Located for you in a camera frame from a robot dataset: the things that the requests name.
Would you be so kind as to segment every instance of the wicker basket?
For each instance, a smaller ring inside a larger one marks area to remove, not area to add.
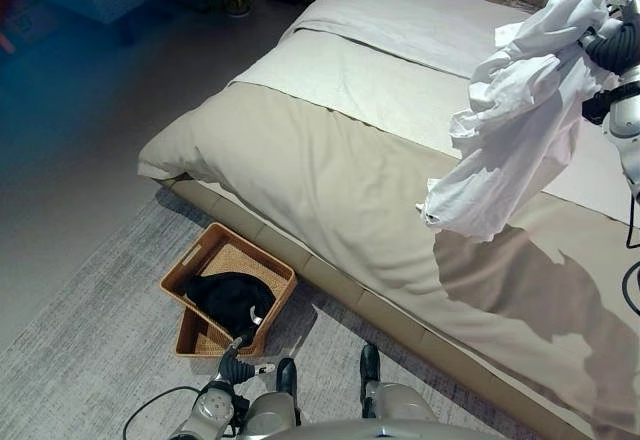
[[[264,351],[269,327],[293,292],[296,276],[291,267],[240,237],[219,223],[212,223],[160,282],[160,287],[185,305],[178,332],[176,354],[183,356],[222,355],[231,335],[185,296],[184,285],[193,275],[241,272],[262,280],[275,302],[258,327],[251,345],[239,355],[256,356]]]

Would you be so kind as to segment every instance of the bed frame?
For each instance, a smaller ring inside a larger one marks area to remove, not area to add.
[[[590,439],[414,317],[372,293],[357,279],[309,253],[255,214],[188,177],[158,183],[280,258],[293,267],[304,281],[331,295],[430,365],[492,402],[541,437],[549,440]]]

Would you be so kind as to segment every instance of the floor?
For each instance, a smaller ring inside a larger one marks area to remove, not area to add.
[[[302,11],[257,0],[244,19],[156,0],[137,42],[74,17],[0,58],[0,349],[151,199],[139,150],[272,48]]]

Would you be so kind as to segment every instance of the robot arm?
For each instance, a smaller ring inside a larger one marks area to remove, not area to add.
[[[622,26],[609,38],[588,31],[580,40],[591,60],[620,76],[620,86],[597,93],[582,106],[620,153],[633,198],[640,202],[640,0],[607,0],[622,13]]]

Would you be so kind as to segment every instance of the beige duvet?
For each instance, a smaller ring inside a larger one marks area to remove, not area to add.
[[[142,175],[220,182],[416,319],[602,438],[640,432],[638,331],[620,282],[626,227],[537,195],[491,243],[425,227],[413,204],[443,154],[338,112],[236,83],[142,150]]]

